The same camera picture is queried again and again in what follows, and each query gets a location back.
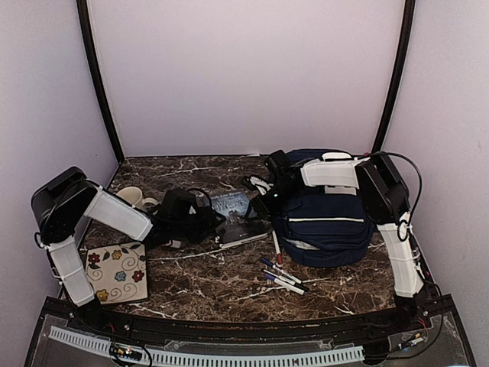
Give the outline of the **dark blue hardcover book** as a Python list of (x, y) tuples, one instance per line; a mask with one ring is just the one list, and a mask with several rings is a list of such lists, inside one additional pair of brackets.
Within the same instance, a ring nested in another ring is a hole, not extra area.
[(211, 197), (213, 209), (225, 217), (216, 228), (220, 248), (232, 248), (267, 236), (267, 229), (253, 210), (243, 190), (221, 193)]

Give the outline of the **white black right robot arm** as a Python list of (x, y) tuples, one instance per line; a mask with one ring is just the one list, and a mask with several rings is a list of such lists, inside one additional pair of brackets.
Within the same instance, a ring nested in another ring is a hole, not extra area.
[(411, 240), (409, 189), (387, 153), (282, 150), (264, 161), (269, 176), (245, 176), (253, 210), (270, 220), (278, 244), (298, 264), (336, 268), (360, 261), (374, 232), (387, 247), (398, 297), (423, 288)]

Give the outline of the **navy blue backpack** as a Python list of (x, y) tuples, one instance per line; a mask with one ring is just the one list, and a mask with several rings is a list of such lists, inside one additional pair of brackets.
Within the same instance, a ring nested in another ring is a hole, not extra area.
[(310, 163), (345, 164), (354, 157), (338, 150), (297, 149), (285, 152), (296, 183), (287, 183), (287, 202), (270, 216), (278, 242), (298, 264), (334, 268), (360, 261), (367, 251), (375, 225), (368, 218), (358, 187), (327, 170), (325, 183), (307, 184), (303, 171)]

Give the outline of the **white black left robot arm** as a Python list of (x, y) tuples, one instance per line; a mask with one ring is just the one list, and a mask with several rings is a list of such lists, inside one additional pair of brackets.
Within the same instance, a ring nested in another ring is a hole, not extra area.
[(225, 222), (208, 194), (200, 205), (196, 188), (166, 192), (153, 212), (145, 212), (110, 193), (72, 166), (37, 189), (31, 210), (38, 231), (37, 246), (47, 252), (54, 275), (76, 307), (78, 321), (91, 333), (102, 333), (108, 317), (96, 303), (96, 293), (86, 275), (79, 246), (92, 222), (99, 222), (149, 248), (176, 240), (200, 243)]

